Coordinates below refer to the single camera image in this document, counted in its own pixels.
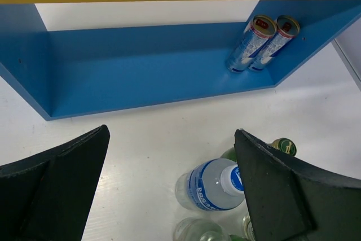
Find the green bottle gold cap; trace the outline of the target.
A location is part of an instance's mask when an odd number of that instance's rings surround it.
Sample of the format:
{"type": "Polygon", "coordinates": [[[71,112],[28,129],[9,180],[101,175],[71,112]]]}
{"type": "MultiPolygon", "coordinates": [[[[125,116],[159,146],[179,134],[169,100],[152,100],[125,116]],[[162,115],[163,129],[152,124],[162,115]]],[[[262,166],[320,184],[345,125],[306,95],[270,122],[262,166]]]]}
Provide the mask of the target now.
{"type": "MultiPolygon", "coordinates": [[[[280,150],[288,155],[295,156],[297,153],[297,147],[293,141],[288,138],[279,138],[274,140],[272,143],[268,143],[269,146],[280,150]]],[[[235,148],[231,147],[221,155],[221,158],[229,159],[237,162],[235,148]]]]}

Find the blue label water bottle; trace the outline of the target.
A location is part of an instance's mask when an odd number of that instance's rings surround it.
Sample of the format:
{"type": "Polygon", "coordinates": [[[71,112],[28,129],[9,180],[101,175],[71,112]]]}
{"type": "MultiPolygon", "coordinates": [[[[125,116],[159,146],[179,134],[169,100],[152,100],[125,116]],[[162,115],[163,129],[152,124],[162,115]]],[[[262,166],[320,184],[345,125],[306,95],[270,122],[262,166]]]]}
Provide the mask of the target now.
{"type": "Polygon", "coordinates": [[[175,185],[178,203],[193,211],[228,211],[245,200],[236,162],[217,158],[180,176],[175,185]]]}

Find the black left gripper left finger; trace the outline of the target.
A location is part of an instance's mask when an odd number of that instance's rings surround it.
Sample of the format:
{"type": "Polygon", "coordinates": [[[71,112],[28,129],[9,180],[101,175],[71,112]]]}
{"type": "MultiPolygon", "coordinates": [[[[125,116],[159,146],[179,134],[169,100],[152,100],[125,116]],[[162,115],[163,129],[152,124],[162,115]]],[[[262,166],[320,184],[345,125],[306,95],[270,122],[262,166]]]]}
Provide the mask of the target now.
{"type": "Polygon", "coordinates": [[[107,154],[97,127],[1,166],[1,240],[81,240],[107,154]]]}

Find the clear glass bottle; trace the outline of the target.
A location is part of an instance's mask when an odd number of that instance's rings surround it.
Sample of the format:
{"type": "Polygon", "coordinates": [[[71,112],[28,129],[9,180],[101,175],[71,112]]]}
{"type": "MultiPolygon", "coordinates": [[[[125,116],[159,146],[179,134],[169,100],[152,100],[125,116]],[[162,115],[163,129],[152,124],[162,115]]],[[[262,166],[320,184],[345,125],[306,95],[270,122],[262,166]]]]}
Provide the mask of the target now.
{"type": "Polygon", "coordinates": [[[243,233],[244,233],[245,239],[250,240],[250,241],[255,241],[256,238],[255,238],[252,222],[251,222],[249,215],[246,215],[243,217],[242,227],[243,227],[243,233]]]}
{"type": "Polygon", "coordinates": [[[227,241],[230,235],[223,227],[205,218],[185,218],[173,231],[174,241],[227,241]]]}

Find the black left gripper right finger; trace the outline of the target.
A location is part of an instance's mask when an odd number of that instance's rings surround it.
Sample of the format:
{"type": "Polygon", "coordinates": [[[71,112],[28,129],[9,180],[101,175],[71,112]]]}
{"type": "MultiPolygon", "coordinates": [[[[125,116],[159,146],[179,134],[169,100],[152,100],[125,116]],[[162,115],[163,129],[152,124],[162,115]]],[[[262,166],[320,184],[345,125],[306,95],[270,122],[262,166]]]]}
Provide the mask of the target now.
{"type": "Polygon", "coordinates": [[[283,153],[247,131],[234,144],[256,240],[360,240],[360,180],[283,153]]]}

